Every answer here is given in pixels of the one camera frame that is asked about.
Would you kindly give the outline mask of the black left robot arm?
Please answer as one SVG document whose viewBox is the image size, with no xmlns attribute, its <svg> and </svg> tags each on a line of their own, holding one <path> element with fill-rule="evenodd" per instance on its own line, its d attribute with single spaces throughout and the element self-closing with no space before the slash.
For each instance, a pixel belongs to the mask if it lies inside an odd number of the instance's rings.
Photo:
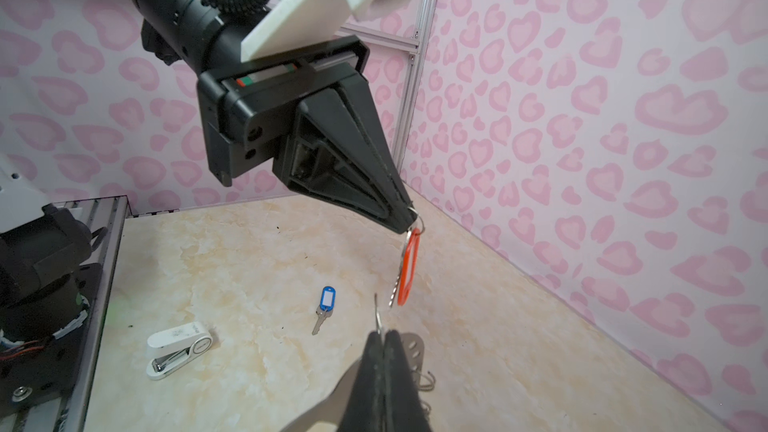
<svg viewBox="0 0 768 432">
<path fill-rule="evenodd" d="M 143 47 L 197 75 L 211 173 L 224 186 L 264 162 L 289 190 L 395 233 L 417 212 L 398 175 L 363 71 L 369 48 L 347 36 L 242 61 L 267 0 L 132 0 Z"/>
</svg>

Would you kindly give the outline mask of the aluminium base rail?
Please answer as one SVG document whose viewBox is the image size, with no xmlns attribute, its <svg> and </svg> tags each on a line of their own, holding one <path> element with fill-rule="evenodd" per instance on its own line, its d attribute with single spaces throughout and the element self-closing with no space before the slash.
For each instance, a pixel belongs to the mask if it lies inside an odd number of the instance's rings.
<svg viewBox="0 0 768 432">
<path fill-rule="evenodd" d="M 124 196 L 47 204 L 2 226 L 2 430 L 83 430 L 129 211 Z"/>
</svg>

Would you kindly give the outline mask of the aluminium frame post left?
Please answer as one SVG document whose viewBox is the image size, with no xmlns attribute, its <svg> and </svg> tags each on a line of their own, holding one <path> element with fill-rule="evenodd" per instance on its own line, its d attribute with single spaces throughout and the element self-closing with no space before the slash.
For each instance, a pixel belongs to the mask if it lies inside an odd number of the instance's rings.
<svg viewBox="0 0 768 432">
<path fill-rule="evenodd" d="M 423 77 L 437 0 L 411 0 L 373 21 L 350 20 L 338 37 L 355 35 L 371 48 L 365 75 L 374 86 L 385 136 L 395 163 L 401 166 Z"/>
</svg>

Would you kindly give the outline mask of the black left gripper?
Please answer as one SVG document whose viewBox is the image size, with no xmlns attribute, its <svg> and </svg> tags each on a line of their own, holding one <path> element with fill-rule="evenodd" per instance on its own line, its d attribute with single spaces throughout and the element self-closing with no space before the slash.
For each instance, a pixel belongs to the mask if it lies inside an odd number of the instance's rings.
<svg viewBox="0 0 768 432">
<path fill-rule="evenodd" d="M 275 157 L 272 171 L 290 191 L 406 232 L 416 213 L 362 75 L 369 55 L 348 36 L 201 73 L 213 176 L 230 186 Z"/>
</svg>

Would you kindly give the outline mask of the white stapler left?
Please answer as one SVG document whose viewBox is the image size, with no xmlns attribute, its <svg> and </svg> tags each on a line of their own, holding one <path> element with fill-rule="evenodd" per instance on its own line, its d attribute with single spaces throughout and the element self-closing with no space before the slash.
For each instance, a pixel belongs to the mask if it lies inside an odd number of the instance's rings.
<svg viewBox="0 0 768 432">
<path fill-rule="evenodd" d="M 146 374 L 151 380 L 161 380 L 207 352 L 212 345 L 213 336 L 197 321 L 156 332 L 146 340 L 150 359 Z"/>
</svg>

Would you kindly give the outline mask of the key with blue tag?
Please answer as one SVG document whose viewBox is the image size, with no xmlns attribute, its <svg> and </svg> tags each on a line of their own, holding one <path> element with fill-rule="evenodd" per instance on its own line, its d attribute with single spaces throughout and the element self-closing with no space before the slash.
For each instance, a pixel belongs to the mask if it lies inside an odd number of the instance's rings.
<svg viewBox="0 0 768 432">
<path fill-rule="evenodd" d="M 333 314 L 335 308 L 336 290 L 332 286 L 325 286 L 322 289 L 318 307 L 316 309 L 317 319 L 312 329 L 312 334 L 317 335 L 322 324 Z"/>
</svg>

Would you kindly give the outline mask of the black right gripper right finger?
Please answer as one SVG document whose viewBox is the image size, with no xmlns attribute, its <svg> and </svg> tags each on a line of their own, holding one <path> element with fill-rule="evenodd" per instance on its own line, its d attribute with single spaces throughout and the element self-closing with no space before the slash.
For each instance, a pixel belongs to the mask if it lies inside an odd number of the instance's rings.
<svg viewBox="0 0 768 432">
<path fill-rule="evenodd" d="M 390 330 L 384 338 L 384 431 L 431 431 L 419 396 L 425 356 L 415 333 Z"/>
</svg>

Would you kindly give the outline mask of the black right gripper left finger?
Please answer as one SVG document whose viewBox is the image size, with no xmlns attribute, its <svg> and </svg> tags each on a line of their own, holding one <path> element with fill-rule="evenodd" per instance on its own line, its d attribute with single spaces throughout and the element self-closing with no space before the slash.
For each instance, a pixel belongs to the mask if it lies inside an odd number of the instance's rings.
<svg viewBox="0 0 768 432">
<path fill-rule="evenodd" d="M 383 431 L 383 417 L 384 349 L 380 334 L 371 332 L 337 430 L 340 432 Z"/>
</svg>

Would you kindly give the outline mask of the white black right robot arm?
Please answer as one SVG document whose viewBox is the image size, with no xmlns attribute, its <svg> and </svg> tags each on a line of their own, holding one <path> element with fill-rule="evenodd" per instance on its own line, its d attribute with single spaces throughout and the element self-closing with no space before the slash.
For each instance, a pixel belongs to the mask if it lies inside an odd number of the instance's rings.
<svg viewBox="0 0 768 432">
<path fill-rule="evenodd" d="M 1 158 L 1 415 L 73 389 L 85 363 L 88 327 L 106 272 L 88 260 L 108 230 L 91 230 L 53 205 Z M 360 359 L 334 390 L 286 425 L 308 431 L 327 423 L 339 431 L 428 431 L 428 412 L 414 373 L 416 335 L 376 329 Z"/>
</svg>

